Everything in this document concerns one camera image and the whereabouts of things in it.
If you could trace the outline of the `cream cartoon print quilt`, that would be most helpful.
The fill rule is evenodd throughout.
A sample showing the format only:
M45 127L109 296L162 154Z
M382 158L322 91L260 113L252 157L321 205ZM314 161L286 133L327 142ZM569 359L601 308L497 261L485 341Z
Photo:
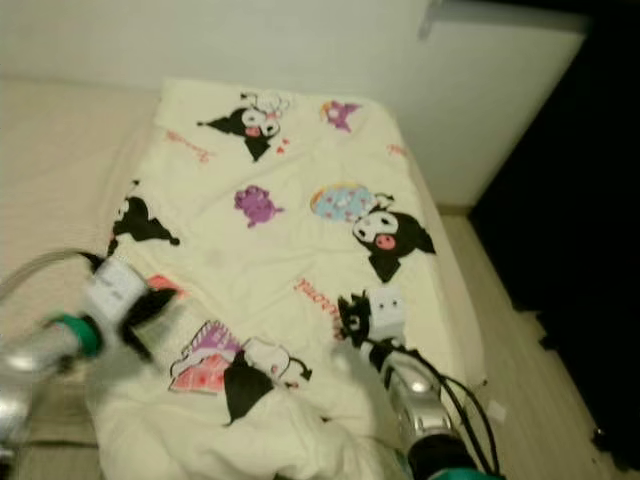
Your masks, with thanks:
M137 330L175 378L173 392L215 392L218 361L178 364L195 346L239 338L284 349L291 389L357 420L365 398L384 451L399 433L378 372L344 338L337 301L396 285L404 340L438 369L430 330L451 321L442 238L413 179L396 120L361 97L168 79L154 134L116 211L109 253L157 288L168 310Z

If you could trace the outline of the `black wardrobe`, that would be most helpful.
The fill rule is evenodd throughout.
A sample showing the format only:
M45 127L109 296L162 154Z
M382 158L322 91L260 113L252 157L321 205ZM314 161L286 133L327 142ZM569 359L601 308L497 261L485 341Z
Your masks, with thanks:
M595 424L640 472L640 0L529 0L589 19L579 51L468 215Z

